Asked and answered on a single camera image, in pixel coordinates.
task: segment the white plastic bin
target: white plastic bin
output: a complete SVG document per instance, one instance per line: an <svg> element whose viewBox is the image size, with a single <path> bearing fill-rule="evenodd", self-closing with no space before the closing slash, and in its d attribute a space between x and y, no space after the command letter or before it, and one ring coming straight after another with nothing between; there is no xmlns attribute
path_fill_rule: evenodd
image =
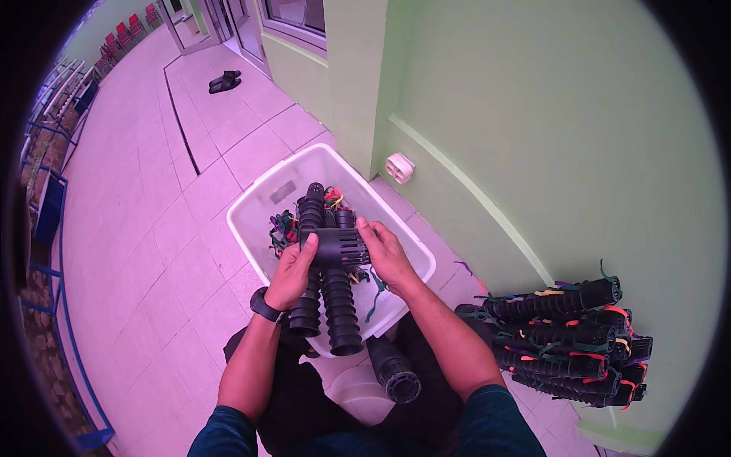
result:
<svg viewBox="0 0 731 457"><path fill-rule="evenodd" d="M365 216L369 221L383 222L398 236L417 275L424 282L431 278L436 268L431 251L363 177L330 146L318 143L279 162L261 175L228 211L228 225L264 284L270 284L278 263L274 251L269 249L269 230L272 228L269 218L281 214L285 209L294 214L295 202L307 192L307 186L313 182L319 182L325 187L337 187L345 195L348 207L358 216ZM370 265L364 265L362 268L368 271L369 267ZM352 290L364 343L371 335L381 336L408 312L403 300L385 291L378 297L376 311L370 322L366 323L366 315L373 306L378 287L371 280L370 283L354 284ZM322 299L320 314L320 334L308 340L320 355L335 357L330 354L330 337L327 335Z"/></svg>

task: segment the sandal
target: sandal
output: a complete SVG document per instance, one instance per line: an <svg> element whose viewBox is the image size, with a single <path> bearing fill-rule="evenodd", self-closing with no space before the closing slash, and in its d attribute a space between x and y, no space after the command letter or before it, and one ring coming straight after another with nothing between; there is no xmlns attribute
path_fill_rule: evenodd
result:
<svg viewBox="0 0 731 457"><path fill-rule="evenodd" d="M209 87L208 93L217 94L219 92L230 91L231 89L238 86L239 84L241 84L241 80L238 78L230 79L230 78L224 77L221 82L216 83L216 84L212 85L211 87Z"/></svg>
<svg viewBox="0 0 731 457"><path fill-rule="evenodd" d="M237 69L235 69L235 70L229 70L229 69L228 70L225 70L224 71L224 75L223 76L219 76L218 78L216 78L216 79L212 80L211 82L209 82L208 83L208 87L212 87L214 84L220 83L221 81L224 80L225 77L238 78L239 76L241 76L241 72L238 71Z"/></svg>

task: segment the purple fabric strip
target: purple fabric strip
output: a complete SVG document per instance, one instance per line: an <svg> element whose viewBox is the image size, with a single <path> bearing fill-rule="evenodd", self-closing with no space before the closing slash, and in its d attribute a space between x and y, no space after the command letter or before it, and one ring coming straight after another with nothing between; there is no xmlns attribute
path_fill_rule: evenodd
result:
<svg viewBox="0 0 731 457"><path fill-rule="evenodd" d="M474 273L472 273L472 270L470 270L469 266L467 266L467 262L460 262L459 260L455 260L454 263L461 263L462 265L464 265L464 268L467 268L469 275L474 276Z"/></svg>

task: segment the door frame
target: door frame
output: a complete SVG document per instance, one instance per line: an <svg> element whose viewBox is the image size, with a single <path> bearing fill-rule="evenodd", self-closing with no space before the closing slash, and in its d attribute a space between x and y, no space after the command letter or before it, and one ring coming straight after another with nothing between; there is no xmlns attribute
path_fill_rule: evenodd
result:
<svg viewBox="0 0 731 457"><path fill-rule="evenodd" d="M257 44L259 46L259 50L262 53L262 58L259 58L259 56L249 52L246 48L244 48L243 40L241 39L241 35L238 32L238 27L236 26L236 21L233 17L233 14L231 13L231 6L229 5L230 1L240 1L242 6L244 7L244 12L249 17L249 20L255 20L257 22L257 28L259 29L259 33L256 34ZM226 14L228 14L228 17L232 23L231 28L233 29L233 36L234 38L236 38L236 44L241 51L242 57L244 57L247 61L249 61L250 64L254 65L257 69L259 69L260 72L267 75L269 79L271 79L272 73L269 69L267 54L264 51L264 44L262 42L262 27L259 22L259 18L257 17L257 8L254 6L254 0L224 0L224 7L226 8Z"/></svg>
<svg viewBox="0 0 731 457"><path fill-rule="evenodd" d="M156 3L158 8L160 9L162 21L167 24L167 30L173 36L173 41L175 42L175 45L178 46L178 50L181 52L182 56L187 56L188 54L194 53L196 51L221 44L221 37L219 36L218 30L216 30L215 23L211 19L211 12L208 10L208 2L206 0L199 0L198 6L200 7L200 12L203 15L203 21L205 22L205 26L208 28L208 38L205 38L203 41L198 42L194 45L190 45L187 48L183 46L183 43L178 36L178 31L175 30L173 20L170 18L170 14L167 12L167 8L165 8L165 4L163 3L163 1L156 0Z"/></svg>

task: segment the wristwatch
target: wristwatch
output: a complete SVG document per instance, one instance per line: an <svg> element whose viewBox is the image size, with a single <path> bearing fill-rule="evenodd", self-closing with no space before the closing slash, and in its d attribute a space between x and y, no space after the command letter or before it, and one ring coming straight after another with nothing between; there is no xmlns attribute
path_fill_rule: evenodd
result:
<svg viewBox="0 0 731 457"><path fill-rule="evenodd" d="M268 287L257 289L251 296L251 310L257 314L261 314L275 324L279 324L282 318L287 314L286 311L278 311L264 302L264 294Z"/></svg>

